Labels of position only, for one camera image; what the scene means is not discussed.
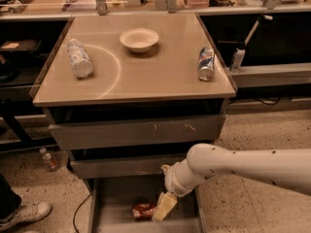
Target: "floor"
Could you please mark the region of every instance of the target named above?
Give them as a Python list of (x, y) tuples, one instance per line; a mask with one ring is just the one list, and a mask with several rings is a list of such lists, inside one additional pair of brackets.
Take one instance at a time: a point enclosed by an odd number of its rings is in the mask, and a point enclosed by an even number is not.
[[(34, 136), (49, 134), (43, 117), (21, 119)], [(14, 136), (8, 130), (0, 141)], [(311, 101), (281, 100), (275, 106), (243, 101), (228, 107), (220, 138), (214, 143), (229, 150), (276, 150), (311, 148)], [(73, 233), (73, 216), (87, 198), (83, 181), (66, 168), (67, 155), (51, 149), (60, 168), (50, 172), (39, 152), (0, 154), (3, 174), (23, 203), (46, 200), (52, 213), (45, 219), (14, 227), (9, 233), (40, 230), (41, 233)], [(222, 176), (199, 189), (207, 232), (293, 233), (310, 232), (311, 197), (264, 183)], [(87, 233), (91, 198), (77, 212), (79, 232)]]

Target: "white sneaker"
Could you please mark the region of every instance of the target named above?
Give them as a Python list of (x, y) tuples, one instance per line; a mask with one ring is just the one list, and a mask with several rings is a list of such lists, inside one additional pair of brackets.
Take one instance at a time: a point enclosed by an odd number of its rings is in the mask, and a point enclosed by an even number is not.
[(0, 223), (0, 231), (7, 230), (21, 222), (36, 222), (46, 217), (52, 210), (51, 204), (40, 202), (38, 204), (19, 206), (12, 219)]

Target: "white bowl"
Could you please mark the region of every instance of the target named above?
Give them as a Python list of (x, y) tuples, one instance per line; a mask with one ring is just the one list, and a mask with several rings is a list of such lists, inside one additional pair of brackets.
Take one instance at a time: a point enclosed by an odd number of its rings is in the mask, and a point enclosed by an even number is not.
[(146, 52), (158, 41), (158, 34), (146, 28), (125, 31), (120, 36), (123, 45), (134, 52)]

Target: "aluminum can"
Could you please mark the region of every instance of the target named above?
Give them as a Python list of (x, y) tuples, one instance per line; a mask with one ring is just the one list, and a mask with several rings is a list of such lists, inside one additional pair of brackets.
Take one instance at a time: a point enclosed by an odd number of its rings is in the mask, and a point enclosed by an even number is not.
[(210, 48), (203, 48), (198, 58), (198, 78), (204, 82), (209, 82), (213, 79), (215, 53)]

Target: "person's leg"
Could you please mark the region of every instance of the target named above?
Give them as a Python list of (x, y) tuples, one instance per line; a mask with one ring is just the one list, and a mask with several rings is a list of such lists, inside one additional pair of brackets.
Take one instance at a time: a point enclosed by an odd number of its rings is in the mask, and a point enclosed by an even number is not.
[(0, 174), (0, 220), (11, 215), (21, 204), (21, 198)]
[(10, 185), (0, 175), (0, 232), (21, 222), (36, 222), (46, 217), (52, 206), (46, 202), (21, 205), (21, 198), (15, 194)]

